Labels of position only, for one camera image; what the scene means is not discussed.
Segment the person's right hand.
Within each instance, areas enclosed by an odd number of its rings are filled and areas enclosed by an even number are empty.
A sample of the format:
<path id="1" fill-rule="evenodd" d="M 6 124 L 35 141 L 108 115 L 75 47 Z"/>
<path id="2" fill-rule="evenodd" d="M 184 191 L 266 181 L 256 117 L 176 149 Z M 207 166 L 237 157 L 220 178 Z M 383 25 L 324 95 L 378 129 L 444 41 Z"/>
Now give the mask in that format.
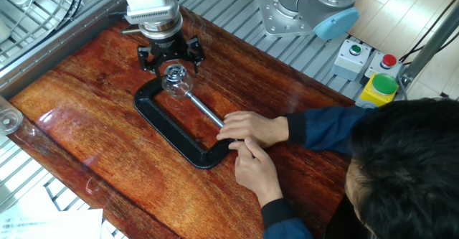
<path id="1" fill-rule="evenodd" d="M 287 141 L 289 137 L 285 116 L 266 118 L 252 111 L 235 111 L 224 117 L 223 124 L 217 140 L 253 139 L 262 148 L 267 148 Z"/>

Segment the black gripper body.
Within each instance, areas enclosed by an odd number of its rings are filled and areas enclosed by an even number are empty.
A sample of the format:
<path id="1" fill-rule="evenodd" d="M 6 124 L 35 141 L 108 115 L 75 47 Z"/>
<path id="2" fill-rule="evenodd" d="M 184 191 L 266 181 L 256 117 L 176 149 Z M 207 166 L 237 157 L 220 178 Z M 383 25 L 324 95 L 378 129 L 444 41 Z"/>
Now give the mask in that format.
<path id="1" fill-rule="evenodd" d="M 167 38 L 148 40 L 151 46 L 153 61 L 185 59 L 188 57 L 188 45 L 180 30 Z"/>

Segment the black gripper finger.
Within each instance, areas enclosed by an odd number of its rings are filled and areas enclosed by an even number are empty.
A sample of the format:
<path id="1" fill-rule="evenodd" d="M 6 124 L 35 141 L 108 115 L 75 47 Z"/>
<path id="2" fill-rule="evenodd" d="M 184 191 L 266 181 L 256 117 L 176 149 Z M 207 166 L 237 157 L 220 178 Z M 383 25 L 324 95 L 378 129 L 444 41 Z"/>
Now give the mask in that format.
<path id="1" fill-rule="evenodd" d="M 157 53 L 151 53 L 150 47 L 145 47 L 142 45 L 137 46 L 137 55 L 140 67 L 143 71 L 149 71 L 156 75 L 156 77 L 161 77 L 159 67 L 161 64 L 158 62 L 160 55 Z"/>
<path id="2" fill-rule="evenodd" d="M 193 62 L 194 73 L 197 74 L 198 66 L 206 59 L 204 49 L 198 36 L 193 36 L 186 44 L 188 45 L 187 55 L 189 61 Z"/>

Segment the person's left hand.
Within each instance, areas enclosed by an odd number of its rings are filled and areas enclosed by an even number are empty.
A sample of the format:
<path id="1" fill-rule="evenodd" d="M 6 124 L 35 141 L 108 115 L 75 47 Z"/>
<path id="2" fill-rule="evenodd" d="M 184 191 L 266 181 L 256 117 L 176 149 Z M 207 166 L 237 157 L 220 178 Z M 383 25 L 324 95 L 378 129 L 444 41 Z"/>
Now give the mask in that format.
<path id="1" fill-rule="evenodd" d="M 251 138 L 232 142 L 229 149 L 237 151 L 235 179 L 254 192 L 261 207 L 283 198 L 275 165 L 268 154 Z"/>

